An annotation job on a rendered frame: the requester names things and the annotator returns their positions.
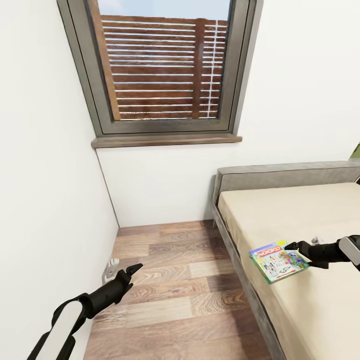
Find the board game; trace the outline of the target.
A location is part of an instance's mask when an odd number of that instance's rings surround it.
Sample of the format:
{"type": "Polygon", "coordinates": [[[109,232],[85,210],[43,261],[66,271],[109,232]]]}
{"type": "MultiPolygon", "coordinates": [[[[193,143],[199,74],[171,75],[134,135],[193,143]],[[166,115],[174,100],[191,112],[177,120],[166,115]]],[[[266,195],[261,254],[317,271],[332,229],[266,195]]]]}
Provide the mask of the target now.
{"type": "Polygon", "coordinates": [[[310,266],[295,250],[284,250],[287,245],[284,240],[279,240],[249,252],[269,284],[300,273],[310,266]]]}

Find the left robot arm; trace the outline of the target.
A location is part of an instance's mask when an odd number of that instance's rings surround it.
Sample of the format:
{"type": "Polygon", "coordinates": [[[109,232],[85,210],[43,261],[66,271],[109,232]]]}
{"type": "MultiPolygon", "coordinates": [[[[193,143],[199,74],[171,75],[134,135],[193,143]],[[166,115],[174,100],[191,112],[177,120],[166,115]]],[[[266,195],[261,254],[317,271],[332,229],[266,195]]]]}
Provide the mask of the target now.
{"type": "Polygon", "coordinates": [[[118,264],[118,258],[107,262],[102,274],[102,286],[98,290],[70,299],[54,311],[52,329],[41,337],[27,360],[69,360],[76,345],[73,334],[85,323],[86,318],[91,320],[112,303],[120,303],[134,285],[129,284],[131,276],[143,266],[142,263],[128,266],[126,272],[121,269],[114,277],[118,264]]]}

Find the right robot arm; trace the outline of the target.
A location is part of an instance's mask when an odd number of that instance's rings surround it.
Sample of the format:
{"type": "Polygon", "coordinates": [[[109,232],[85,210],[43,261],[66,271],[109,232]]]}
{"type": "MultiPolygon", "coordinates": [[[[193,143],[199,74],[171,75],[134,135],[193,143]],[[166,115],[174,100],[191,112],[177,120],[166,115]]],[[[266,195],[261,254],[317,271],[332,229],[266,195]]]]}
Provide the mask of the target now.
{"type": "Polygon", "coordinates": [[[316,236],[311,242],[295,241],[285,246],[284,250],[298,250],[310,260],[308,264],[311,267],[328,269],[330,263],[352,262],[360,271],[360,236],[345,236],[335,243],[328,243],[316,236]]]}

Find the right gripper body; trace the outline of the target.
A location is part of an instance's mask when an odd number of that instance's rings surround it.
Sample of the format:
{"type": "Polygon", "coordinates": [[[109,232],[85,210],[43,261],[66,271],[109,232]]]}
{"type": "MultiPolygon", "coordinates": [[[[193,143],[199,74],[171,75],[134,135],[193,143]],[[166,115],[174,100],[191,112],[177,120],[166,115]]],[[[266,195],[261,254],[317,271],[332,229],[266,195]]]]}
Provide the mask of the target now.
{"type": "Polygon", "coordinates": [[[300,254],[307,257],[311,262],[319,265],[321,269],[329,268],[329,264],[332,263],[332,261],[326,255],[324,250],[325,244],[311,245],[305,240],[299,241],[299,243],[298,252],[300,254]]]}

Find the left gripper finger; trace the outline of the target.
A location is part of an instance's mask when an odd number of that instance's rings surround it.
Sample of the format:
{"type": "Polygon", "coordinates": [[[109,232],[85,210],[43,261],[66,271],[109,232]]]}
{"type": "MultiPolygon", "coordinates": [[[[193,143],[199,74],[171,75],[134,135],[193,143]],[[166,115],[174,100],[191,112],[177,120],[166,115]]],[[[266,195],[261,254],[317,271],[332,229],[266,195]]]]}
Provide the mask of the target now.
{"type": "Polygon", "coordinates": [[[124,294],[126,294],[133,287],[133,285],[133,283],[129,284],[124,294]]]}
{"type": "Polygon", "coordinates": [[[131,265],[131,266],[128,266],[127,268],[126,268],[126,274],[129,276],[129,278],[130,278],[130,281],[131,281],[131,276],[137,271],[137,270],[139,270],[141,267],[143,266],[143,264],[142,263],[138,263],[138,264],[135,264],[135,265],[131,265]]]}

